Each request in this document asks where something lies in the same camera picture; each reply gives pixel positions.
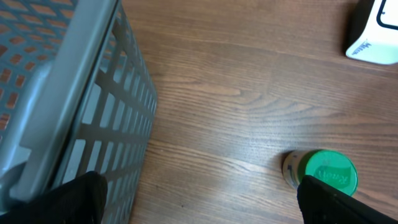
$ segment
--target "wooden floor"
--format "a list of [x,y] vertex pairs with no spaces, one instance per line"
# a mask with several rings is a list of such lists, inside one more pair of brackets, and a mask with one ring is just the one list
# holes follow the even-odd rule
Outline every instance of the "wooden floor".
[[357,0],[125,0],[159,102],[131,223],[303,223],[283,153],[332,149],[398,219],[398,66],[343,53]]

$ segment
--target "floor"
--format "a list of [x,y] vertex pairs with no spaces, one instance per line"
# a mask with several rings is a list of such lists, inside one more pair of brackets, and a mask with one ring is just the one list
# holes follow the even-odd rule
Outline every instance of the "floor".
[[332,149],[398,219],[398,66],[350,60],[357,0],[124,0],[159,102],[131,223],[303,223],[285,152]]

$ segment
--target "green lid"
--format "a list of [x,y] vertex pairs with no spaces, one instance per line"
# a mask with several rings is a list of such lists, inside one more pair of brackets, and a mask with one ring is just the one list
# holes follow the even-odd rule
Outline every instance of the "green lid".
[[351,160],[342,153],[318,150],[309,152],[298,165],[298,178],[312,175],[352,196],[358,186],[358,173]]

